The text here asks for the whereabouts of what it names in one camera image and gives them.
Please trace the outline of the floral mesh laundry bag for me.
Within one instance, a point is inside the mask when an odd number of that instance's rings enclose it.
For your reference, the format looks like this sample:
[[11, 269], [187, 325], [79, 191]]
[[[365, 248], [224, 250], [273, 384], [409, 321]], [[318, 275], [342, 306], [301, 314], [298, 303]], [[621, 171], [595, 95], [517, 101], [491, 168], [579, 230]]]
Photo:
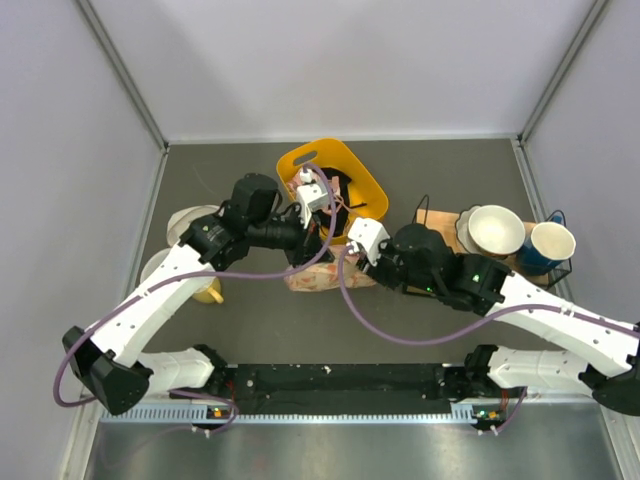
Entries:
[[[284, 278], [284, 282], [291, 291], [320, 292], [337, 289], [340, 286], [338, 276], [338, 260], [345, 250], [345, 245], [332, 245], [329, 251], [334, 256], [332, 262], [319, 262], [304, 271], [300, 271]], [[343, 275], [348, 289], [372, 287], [376, 282], [361, 272], [357, 266], [358, 257], [348, 255], [344, 261]]]

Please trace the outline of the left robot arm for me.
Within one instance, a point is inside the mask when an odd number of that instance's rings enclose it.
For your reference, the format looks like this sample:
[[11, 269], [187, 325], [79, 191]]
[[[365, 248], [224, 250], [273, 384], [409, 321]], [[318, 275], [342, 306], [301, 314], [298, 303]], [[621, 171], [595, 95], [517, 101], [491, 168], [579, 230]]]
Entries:
[[153, 394], [220, 394], [227, 374], [213, 351], [198, 346], [147, 354], [144, 348], [212, 280], [257, 279], [255, 273], [230, 268], [251, 248], [281, 250], [288, 258], [288, 270], [263, 273], [263, 280], [294, 275], [328, 256], [331, 240], [320, 238], [314, 215], [323, 209], [337, 213], [331, 183], [314, 164], [303, 168], [302, 178], [294, 203], [283, 213], [277, 211], [282, 197], [273, 178], [249, 173], [238, 180], [231, 198], [213, 213], [192, 220], [160, 266], [126, 300], [90, 327], [65, 333], [61, 367], [71, 369], [113, 415]]

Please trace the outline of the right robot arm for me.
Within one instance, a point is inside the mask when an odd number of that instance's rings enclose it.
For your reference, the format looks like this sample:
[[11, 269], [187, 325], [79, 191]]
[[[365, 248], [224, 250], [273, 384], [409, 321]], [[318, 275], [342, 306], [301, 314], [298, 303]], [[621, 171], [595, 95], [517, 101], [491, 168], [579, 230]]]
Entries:
[[534, 388], [586, 395], [615, 412], [639, 413], [639, 328], [602, 317], [535, 285], [506, 264], [459, 254], [442, 235], [418, 223], [390, 236], [372, 219], [348, 234], [359, 268], [390, 289], [416, 289], [454, 310], [499, 321], [556, 345], [526, 351], [477, 347], [465, 360], [476, 394]]

